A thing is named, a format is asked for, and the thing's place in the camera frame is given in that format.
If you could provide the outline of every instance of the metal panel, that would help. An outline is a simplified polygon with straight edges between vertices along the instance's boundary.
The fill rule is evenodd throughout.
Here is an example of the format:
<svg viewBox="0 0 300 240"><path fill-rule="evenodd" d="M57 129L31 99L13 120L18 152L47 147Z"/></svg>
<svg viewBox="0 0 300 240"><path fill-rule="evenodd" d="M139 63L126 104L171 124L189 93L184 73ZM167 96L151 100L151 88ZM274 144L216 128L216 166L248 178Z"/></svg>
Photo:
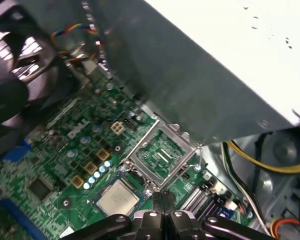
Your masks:
<svg viewBox="0 0 300 240"><path fill-rule="evenodd" d="M193 140L209 144L292 126L145 1L90 4L112 69Z"/></svg>

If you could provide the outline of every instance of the yellow wire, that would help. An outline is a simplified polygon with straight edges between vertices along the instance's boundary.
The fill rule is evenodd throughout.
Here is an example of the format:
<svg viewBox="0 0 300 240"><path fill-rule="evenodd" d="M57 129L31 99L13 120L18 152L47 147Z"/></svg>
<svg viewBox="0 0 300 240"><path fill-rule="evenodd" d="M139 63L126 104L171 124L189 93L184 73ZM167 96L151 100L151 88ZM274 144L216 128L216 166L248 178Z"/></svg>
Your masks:
<svg viewBox="0 0 300 240"><path fill-rule="evenodd" d="M271 233L271 236L274 237L274 238L277 238L275 236L275 233L274 233L274 230L273 230L273 227L274 227L274 224L276 223L277 219L273 219L273 221L271 222L271 225L270 225L270 233Z"/></svg>
<svg viewBox="0 0 300 240"><path fill-rule="evenodd" d="M55 40L56 40L56 34L57 34L57 32L55 31L55 32L51 33L51 35L50 35L50 40L51 40L51 42L53 42L53 43L55 43Z"/></svg>
<svg viewBox="0 0 300 240"><path fill-rule="evenodd" d="M276 173L282 173L282 174L298 174L300 173L300 164L293 165L293 166L271 166L264 164L262 162L257 161L256 159L252 158L248 154L246 154L244 151L242 151L240 148L238 148L235 144L233 144L231 141L227 141L227 144L240 156L247 159L251 163L262 167L264 169L276 172Z"/></svg>
<svg viewBox="0 0 300 240"><path fill-rule="evenodd" d="M73 25L72 27L70 27L70 28L68 29L68 31L70 32L70 31L72 31L73 29L75 29L76 27L81 26L81 25L82 25L82 23L77 23L77 24Z"/></svg>

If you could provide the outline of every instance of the integrated circuit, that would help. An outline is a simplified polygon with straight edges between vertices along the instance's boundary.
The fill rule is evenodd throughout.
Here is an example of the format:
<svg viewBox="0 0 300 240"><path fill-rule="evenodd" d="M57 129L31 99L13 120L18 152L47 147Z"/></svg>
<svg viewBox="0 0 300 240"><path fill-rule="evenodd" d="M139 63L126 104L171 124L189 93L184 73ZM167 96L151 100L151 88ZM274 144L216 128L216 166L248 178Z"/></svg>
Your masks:
<svg viewBox="0 0 300 240"><path fill-rule="evenodd" d="M129 215L139 202L135 195L121 180L109 186L101 195L96 205L107 215Z"/></svg>
<svg viewBox="0 0 300 240"><path fill-rule="evenodd" d="M51 188L45 183L43 179L38 177L28 187L30 192L35 195L41 202L44 201L52 192Z"/></svg>

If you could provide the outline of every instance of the chip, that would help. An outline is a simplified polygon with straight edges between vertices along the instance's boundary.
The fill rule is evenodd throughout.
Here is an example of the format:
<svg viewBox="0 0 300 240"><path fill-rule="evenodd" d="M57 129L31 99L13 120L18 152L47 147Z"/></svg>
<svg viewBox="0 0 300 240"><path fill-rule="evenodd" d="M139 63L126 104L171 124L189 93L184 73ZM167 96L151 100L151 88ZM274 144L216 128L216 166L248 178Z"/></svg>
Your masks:
<svg viewBox="0 0 300 240"><path fill-rule="evenodd" d="M88 174L93 175L95 171L98 170L98 167L92 161L89 161L83 169L86 170Z"/></svg>
<svg viewBox="0 0 300 240"><path fill-rule="evenodd" d="M33 164L37 163L39 160L40 160L40 158L37 157L37 156L34 156L33 158L31 158L31 162L32 162Z"/></svg>
<svg viewBox="0 0 300 240"><path fill-rule="evenodd" d="M71 183L72 183L73 186L75 186L76 189L79 189L83 186L85 181L79 175L75 175L72 178Z"/></svg>
<svg viewBox="0 0 300 240"><path fill-rule="evenodd" d="M45 183L43 179L38 177L34 180L28 189L35 195L41 202L44 201L52 192L51 188Z"/></svg>
<svg viewBox="0 0 300 240"><path fill-rule="evenodd" d="M105 161L110 157L110 153L107 152L104 148L101 148L98 152L97 152L97 157L101 160L101 161Z"/></svg>
<svg viewBox="0 0 300 240"><path fill-rule="evenodd" d="M106 189L96 205L107 215L129 215L139 198L121 181L117 180Z"/></svg>

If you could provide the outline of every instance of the capacitor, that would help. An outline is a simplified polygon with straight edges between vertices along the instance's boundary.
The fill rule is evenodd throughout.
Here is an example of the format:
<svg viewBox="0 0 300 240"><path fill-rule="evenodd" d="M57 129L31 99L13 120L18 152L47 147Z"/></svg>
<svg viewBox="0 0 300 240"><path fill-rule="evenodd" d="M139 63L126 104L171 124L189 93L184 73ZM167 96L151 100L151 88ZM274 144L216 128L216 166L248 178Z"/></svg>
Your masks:
<svg viewBox="0 0 300 240"><path fill-rule="evenodd" d="M103 164L107 168L110 168L112 166L112 162L110 160L105 161Z"/></svg>
<svg viewBox="0 0 300 240"><path fill-rule="evenodd" d="M80 139L80 143L82 144L87 144L89 143L91 140L91 138L89 136L83 136L81 139Z"/></svg>
<svg viewBox="0 0 300 240"><path fill-rule="evenodd" d="M128 113L128 116L129 116L130 119L133 119L133 118L136 117L136 113L135 113L134 111L130 111L130 112Z"/></svg>
<svg viewBox="0 0 300 240"><path fill-rule="evenodd" d="M76 149L70 149L67 153L66 156L69 158L73 158L78 155L78 151Z"/></svg>
<svg viewBox="0 0 300 240"><path fill-rule="evenodd" d="M95 93L97 96L101 96L102 91L101 91L101 89L97 88L96 90L94 90L94 93Z"/></svg>
<svg viewBox="0 0 300 240"><path fill-rule="evenodd" d="M107 83L107 84L105 85L105 87L106 87L106 89L107 89L108 91L114 89L114 85L113 85L111 82Z"/></svg>
<svg viewBox="0 0 300 240"><path fill-rule="evenodd" d="M106 167L105 165L101 165L101 166L99 167L99 172L100 172L101 174L104 174L106 171L107 171L107 167Z"/></svg>
<svg viewBox="0 0 300 240"><path fill-rule="evenodd" d="M101 129L100 125L97 125L97 124L92 125L92 132L94 132L94 133L99 132L100 129Z"/></svg>
<svg viewBox="0 0 300 240"><path fill-rule="evenodd" d="M88 183L88 182L85 182L85 183L83 184L83 188L84 188L85 190L88 190L90 187L91 187L91 184Z"/></svg>
<svg viewBox="0 0 300 240"><path fill-rule="evenodd" d="M53 130L53 129L51 129L51 130L49 130L49 133L48 133L50 136L53 136L53 135L55 135L56 134L56 131L55 130Z"/></svg>
<svg viewBox="0 0 300 240"><path fill-rule="evenodd" d="M88 182L90 184L94 184L96 182L96 178L94 176L89 177Z"/></svg>
<svg viewBox="0 0 300 240"><path fill-rule="evenodd" d="M101 173L99 171L95 171L93 176L96 178L96 180L98 180L98 178L101 177Z"/></svg>
<svg viewBox="0 0 300 240"><path fill-rule="evenodd" d="M141 122L142 121L142 116L136 116L135 120L137 120L138 122Z"/></svg>

